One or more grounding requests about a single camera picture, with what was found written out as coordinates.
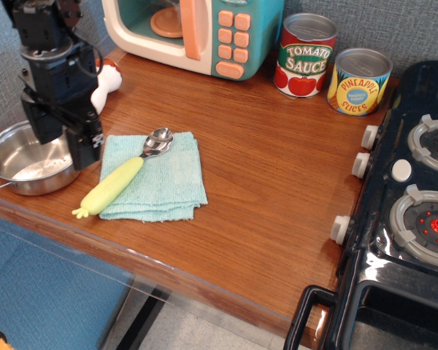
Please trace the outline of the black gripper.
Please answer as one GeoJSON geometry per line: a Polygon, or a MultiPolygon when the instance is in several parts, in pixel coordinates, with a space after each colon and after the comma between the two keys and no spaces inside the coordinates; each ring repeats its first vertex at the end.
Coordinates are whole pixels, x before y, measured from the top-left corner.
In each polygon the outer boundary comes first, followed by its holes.
{"type": "Polygon", "coordinates": [[[92,103],[98,87],[97,53],[88,43],[64,43],[43,50],[20,47],[28,70],[20,78],[25,84],[21,102],[31,128],[40,144],[63,135],[74,168],[82,171],[100,161],[104,134],[97,133],[99,115],[92,103]]]}

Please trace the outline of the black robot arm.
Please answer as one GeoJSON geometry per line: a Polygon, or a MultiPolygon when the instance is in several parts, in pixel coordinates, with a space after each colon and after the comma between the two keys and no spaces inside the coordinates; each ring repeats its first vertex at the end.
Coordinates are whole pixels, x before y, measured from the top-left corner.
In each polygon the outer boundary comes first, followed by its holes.
{"type": "Polygon", "coordinates": [[[100,52],[77,29],[78,1],[3,1],[27,60],[20,78],[23,110],[41,144],[65,136],[74,168],[101,157],[104,140],[91,96],[99,86],[100,52]]]}

